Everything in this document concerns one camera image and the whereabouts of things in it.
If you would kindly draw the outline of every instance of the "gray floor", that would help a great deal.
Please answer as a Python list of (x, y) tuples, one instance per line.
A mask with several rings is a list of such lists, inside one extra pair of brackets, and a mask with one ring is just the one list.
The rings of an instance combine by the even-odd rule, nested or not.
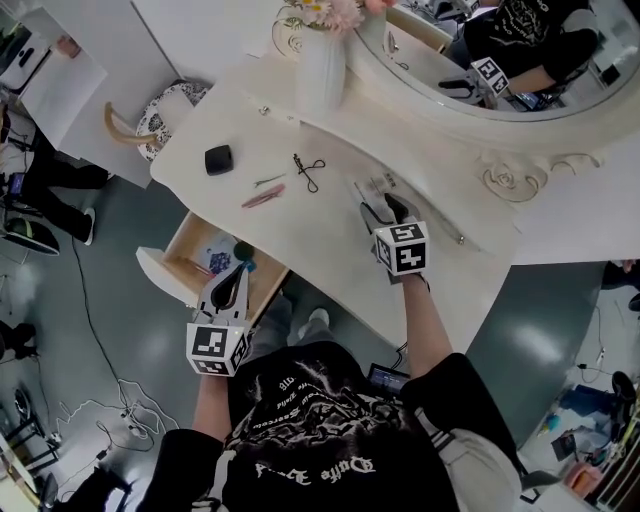
[[(165, 247), (185, 208), (156, 183), (144, 191), (117, 178), (98, 195), (69, 191), (61, 195), (77, 205), (95, 203), (98, 223), (94, 245), (77, 247), (94, 326), (117, 373), (139, 381), (181, 426), (188, 426), (198, 385), (184, 358), (184, 325), (190, 312), (157, 289), (134, 256), (138, 246)], [(61, 256), (32, 255), (27, 263), (41, 276), (28, 318), (38, 329), (51, 430), (56, 428), (55, 417), (61, 415), (59, 401), (70, 409), (89, 398), (118, 405), (113, 377), (89, 330), (70, 238), (59, 231), (56, 235)], [(471, 348), (470, 356), (519, 441), (535, 428), (564, 382), (566, 367), (591, 317), (600, 271), (597, 265), (514, 269)], [(294, 276), (285, 293), (296, 303), (294, 332), (313, 308), (323, 306), (331, 315), (336, 338), (365, 373), (372, 362), (391, 366), (396, 361), (389, 345), (302, 279)], [(20, 383), (46, 418), (37, 366), (31, 361), (2, 366), (1, 402), (9, 406)], [(141, 398), (134, 388), (127, 389), (132, 399)], [(149, 446), (149, 441), (126, 435), (116, 412), (89, 405), (71, 425), (62, 425), (63, 458), (55, 466), (59, 482), (73, 476), (107, 446), (96, 420), (112, 430), (119, 443), (134, 448)], [(138, 498), (152, 474), (157, 444), (148, 453), (115, 450), (107, 459), (128, 481), (136, 482)], [(61, 495), (73, 491), (89, 471), (72, 479)]]

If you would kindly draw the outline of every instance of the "white vanity desk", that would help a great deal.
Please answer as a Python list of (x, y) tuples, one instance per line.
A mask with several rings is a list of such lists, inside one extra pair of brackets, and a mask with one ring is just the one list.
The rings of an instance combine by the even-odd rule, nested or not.
[[(153, 178), (171, 189), (190, 215), (252, 244), (400, 346), (406, 341), (402, 289), (390, 286), (370, 253), (371, 238), (347, 185), (352, 169), (380, 169), (376, 160), (385, 163), (431, 198), (469, 240), (458, 245), (417, 194), (408, 197), (420, 203), (429, 224), (428, 276), (435, 302), (454, 348), (465, 352), (511, 265), (517, 235), (511, 208), (469, 172), (477, 155), (461, 151), (452, 159), (449, 151), (446, 162), (439, 162), (439, 136), (425, 142), (424, 132), (414, 134), (405, 121), (354, 89), (345, 91), (340, 110), (325, 120), (287, 121), (294, 84), (294, 64), (271, 57), (230, 72), (160, 152), (151, 167)], [(270, 114), (261, 115), (262, 103), (270, 106)], [(222, 144), (231, 146), (235, 169), (209, 177), (204, 153)], [(306, 178), (297, 175), (293, 153), (309, 165), (317, 158), (326, 161), (325, 169), (310, 171), (317, 194), (310, 194)], [(284, 172), (283, 197), (241, 207), (277, 183), (255, 189), (255, 181)], [(141, 248), (138, 259), (158, 286), (187, 305), (197, 304), (197, 289), (163, 268), (165, 253)]]

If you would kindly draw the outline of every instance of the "chair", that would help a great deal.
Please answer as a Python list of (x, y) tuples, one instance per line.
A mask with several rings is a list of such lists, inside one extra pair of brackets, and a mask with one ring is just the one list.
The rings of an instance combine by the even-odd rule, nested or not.
[[(111, 102), (104, 107), (104, 123), (111, 137), (123, 144), (134, 144), (149, 162), (153, 162), (162, 147), (169, 142), (180, 122), (204, 98), (209, 89), (204, 85), (179, 80), (156, 96), (147, 105), (134, 130), (119, 115)], [(116, 126), (123, 126), (125, 133)]]

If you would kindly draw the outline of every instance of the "black pants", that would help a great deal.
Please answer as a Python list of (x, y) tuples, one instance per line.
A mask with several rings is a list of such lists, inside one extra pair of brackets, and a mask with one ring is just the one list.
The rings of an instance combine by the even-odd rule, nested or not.
[(636, 264), (632, 267), (628, 274), (613, 263), (607, 263), (602, 276), (602, 289), (615, 290), (623, 286), (633, 286), (640, 291), (640, 265)]
[(107, 182), (109, 174), (97, 165), (76, 169), (53, 159), (53, 148), (36, 150), (35, 158), (24, 178), (20, 200), (38, 209), (54, 226), (66, 231), (81, 242), (91, 232), (91, 218), (77, 208), (63, 203), (49, 187), (98, 189)]

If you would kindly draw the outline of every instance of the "pink flower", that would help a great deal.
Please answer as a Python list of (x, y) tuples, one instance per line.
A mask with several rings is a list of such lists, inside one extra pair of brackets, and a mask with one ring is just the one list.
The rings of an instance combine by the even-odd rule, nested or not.
[(393, 7), (395, 0), (364, 0), (367, 9), (373, 14), (382, 14), (387, 7)]
[(331, 0), (331, 11), (324, 25), (332, 31), (343, 33), (356, 28), (364, 21), (364, 16), (355, 0)]

